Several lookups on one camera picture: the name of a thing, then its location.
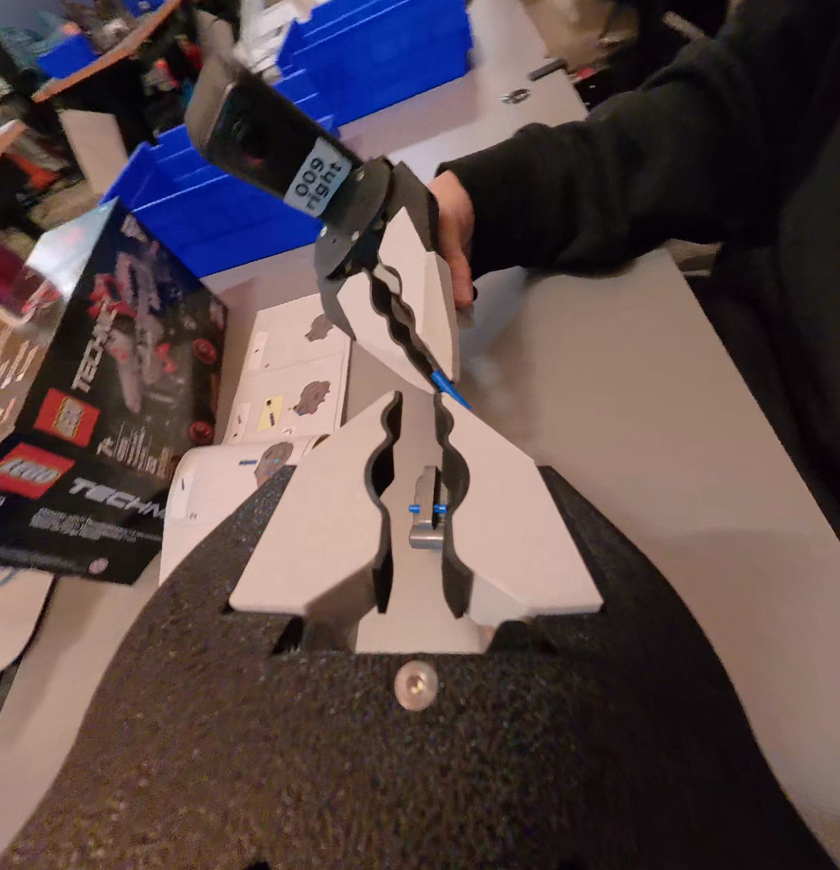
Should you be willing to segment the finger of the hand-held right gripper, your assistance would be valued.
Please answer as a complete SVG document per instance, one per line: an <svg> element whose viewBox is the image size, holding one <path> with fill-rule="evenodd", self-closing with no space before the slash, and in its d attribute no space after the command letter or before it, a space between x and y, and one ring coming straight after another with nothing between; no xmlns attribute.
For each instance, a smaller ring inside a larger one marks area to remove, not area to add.
<svg viewBox="0 0 840 870"><path fill-rule="evenodd" d="M318 289L328 319L360 348L408 384L430 395L437 392L407 314L384 280L361 270L344 279L319 276Z"/></svg>
<svg viewBox="0 0 840 870"><path fill-rule="evenodd" d="M461 354L451 272L434 249L428 206L403 206L382 233L374 276L389 292L393 342L425 381L458 381Z"/></svg>

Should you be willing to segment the person's right forearm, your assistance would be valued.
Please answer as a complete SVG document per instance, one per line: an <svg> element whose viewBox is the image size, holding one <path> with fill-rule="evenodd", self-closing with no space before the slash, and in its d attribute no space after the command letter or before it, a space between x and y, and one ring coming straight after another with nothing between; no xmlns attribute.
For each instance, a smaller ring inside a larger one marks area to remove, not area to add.
<svg viewBox="0 0 840 870"><path fill-rule="evenodd" d="M472 277L616 266L670 238L762 225L814 136L840 63L840 2L742 2L578 122L526 125L442 164L475 215Z"/></svg>

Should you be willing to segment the blue toy pin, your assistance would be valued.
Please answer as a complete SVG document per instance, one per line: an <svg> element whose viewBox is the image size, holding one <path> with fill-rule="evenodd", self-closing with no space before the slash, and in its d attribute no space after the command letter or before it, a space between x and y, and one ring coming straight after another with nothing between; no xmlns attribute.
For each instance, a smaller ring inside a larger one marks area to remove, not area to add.
<svg viewBox="0 0 840 870"><path fill-rule="evenodd" d="M441 370L433 371L430 379L439 393L451 397L459 406L469 411L471 410L471 405L469 405L466 399L458 392L456 386Z"/></svg>

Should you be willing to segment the white instruction booklet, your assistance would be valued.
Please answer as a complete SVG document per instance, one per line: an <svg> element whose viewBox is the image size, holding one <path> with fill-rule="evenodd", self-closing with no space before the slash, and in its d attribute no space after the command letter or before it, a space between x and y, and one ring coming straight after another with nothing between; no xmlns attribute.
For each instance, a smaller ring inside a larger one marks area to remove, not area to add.
<svg viewBox="0 0 840 870"><path fill-rule="evenodd" d="M256 315L223 443L188 451L175 472L160 585L274 473L341 426L350 348L317 296Z"/></svg>

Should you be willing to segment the wooden table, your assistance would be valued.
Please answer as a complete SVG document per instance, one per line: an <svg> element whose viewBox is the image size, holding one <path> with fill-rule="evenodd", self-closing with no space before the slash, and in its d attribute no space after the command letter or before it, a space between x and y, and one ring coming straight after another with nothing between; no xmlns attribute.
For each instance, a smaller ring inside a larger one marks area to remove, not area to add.
<svg viewBox="0 0 840 870"><path fill-rule="evenodd" d="M94 75L105 71L116 63L135 57L142 46L150 42L167 22L181 10L184 1L167 1L156 10L142 16L140 22L114 48L99 56L94 62L84 68L74 71L63 78L51 78L35 91L31 99L34 103L44 103L56 95L65 92L75 85L88 80Z"/></svg>

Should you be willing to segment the person's black clothing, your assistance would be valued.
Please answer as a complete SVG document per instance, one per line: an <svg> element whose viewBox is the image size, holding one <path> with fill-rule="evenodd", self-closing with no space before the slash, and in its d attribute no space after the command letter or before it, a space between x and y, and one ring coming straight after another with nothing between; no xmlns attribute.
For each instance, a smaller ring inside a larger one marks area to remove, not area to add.
<svg viewBox="0 0 840 870"><path fill-rule="evenodd" d="M772 244L725 245L705 315L840 539L840 169L815 169Z"/></svg>

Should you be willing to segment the black toy set box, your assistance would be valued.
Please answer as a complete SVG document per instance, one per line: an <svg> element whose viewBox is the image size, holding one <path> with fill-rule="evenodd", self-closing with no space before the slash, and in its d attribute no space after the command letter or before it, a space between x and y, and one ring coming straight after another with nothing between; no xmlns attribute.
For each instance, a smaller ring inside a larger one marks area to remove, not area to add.
<svg viewBox="0 0 840 870"><path fill-rule="evenodd" d="M46 232L0 302L0 566L131 585L214 440L228 314L114 199Z"/></svg>

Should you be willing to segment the person's right hand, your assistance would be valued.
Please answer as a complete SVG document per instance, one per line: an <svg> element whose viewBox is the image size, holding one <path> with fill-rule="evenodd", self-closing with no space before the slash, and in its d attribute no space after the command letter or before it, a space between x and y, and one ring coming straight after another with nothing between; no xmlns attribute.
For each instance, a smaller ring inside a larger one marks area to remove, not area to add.
<svg viewBox="0 0 840 870"><path fill-rule="evenodd" d="M475 213L468 192L450 170L437 175L428 186L438 205L440 254L450 269L457 310L473 307L475 291L470 265Z"/></svg>

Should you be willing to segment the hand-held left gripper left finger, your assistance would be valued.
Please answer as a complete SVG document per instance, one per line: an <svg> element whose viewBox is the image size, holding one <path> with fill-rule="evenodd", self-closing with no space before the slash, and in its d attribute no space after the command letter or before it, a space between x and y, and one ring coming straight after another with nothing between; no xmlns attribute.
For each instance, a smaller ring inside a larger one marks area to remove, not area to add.
<svg viewBox="0 0 840 870"><path fill-rule="evenodd" d="M238 612L359 622L388 609L403 395L385 393L295 466L229 603Z"/></svg>

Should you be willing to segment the blue plastic bin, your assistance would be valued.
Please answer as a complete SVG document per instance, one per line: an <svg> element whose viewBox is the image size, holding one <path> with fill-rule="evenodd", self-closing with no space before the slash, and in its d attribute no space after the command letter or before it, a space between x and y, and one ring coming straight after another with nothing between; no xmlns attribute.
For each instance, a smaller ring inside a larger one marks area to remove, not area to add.
<svg viewBox="0 0 840 870"><path fill-rule="evenodd" d="M184 125L138 146L101 201L115 198L196 277L311 245L322 229L209 164Z"/></svg>
<svg viewBox="0 0 840 870"><path fill-rule="evenodd" d="M63 79L97 61L100 51L83 31L58 34L56 42L38 50L35 59L49 78Z"/></svg>
<svg viewBox="0 0 840 870"><path fill-rule="evenodd" d="M341 127L463 77L472 49L463 1L332 1L290 25L277 67L305 73Z"/></svg>

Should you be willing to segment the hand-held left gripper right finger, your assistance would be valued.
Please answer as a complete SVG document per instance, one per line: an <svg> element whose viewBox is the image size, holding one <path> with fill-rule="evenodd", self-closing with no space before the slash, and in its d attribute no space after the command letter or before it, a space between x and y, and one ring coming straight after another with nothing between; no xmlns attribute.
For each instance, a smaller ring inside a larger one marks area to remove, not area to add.
<svg viewBox="0 0 840 870"><path fill-rule="evenodd" d="M453 397L435 397L447 491L442 587L476 624L595 614L602 595L534 460Z"/></svg>

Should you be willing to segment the cardboard board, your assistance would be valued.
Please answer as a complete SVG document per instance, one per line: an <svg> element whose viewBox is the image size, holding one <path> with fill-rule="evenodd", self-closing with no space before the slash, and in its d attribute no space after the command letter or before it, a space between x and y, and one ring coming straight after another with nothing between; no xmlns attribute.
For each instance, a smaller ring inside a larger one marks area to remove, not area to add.
<svg viewBox="0 0 840 870"><path fill-rule="evenodd" d="M33 636L52 584L44 571L0 566L0 672Z"/></svg>

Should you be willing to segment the grey toy beam with blue pins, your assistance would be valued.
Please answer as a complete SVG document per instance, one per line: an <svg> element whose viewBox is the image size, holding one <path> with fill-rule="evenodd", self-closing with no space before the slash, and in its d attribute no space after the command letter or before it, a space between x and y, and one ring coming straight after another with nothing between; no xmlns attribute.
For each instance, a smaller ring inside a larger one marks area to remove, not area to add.
<svg viewBox="0 0 840 870"><path fill-rule="evenodd" d="M412 524L408 533L413 549L441 551L448 517L448 492L438 467L427 465L416 480L409 506Z"/></svg>

